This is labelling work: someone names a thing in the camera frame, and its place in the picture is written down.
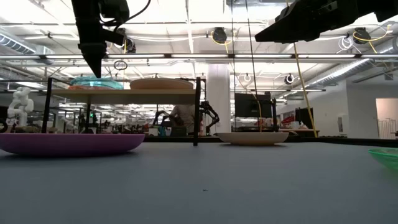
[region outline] white column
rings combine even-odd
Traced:
[[[231,132],[231,104],[229,95],[228,65],[208,65],[206,79],[207,100],[220,117],[220,122],[211,128],[211,134]]]

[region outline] pink bowl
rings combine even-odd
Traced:
[[[0,149],[25,156],[103,156],[138,147],[143,134],[0,134]]]

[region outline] teal bowl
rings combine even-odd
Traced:
[[[386,167],[398,170],[398,149],[371,149],[369,153]]]

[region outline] beige plate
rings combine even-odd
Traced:
[[[171,78],[143,78],[130,83],[132,90],[192,90],[193,84]]]
[[[289,133],[218,133],[223,142],[240,146],[272,146],[286,141]]]

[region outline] table surface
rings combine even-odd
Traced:
[[[52,90],[53,95],[93,104],[195,104],[195,90]]]
[[[397,223],[374,147],[148,143],[113,157],[0,152],[0,223]]]

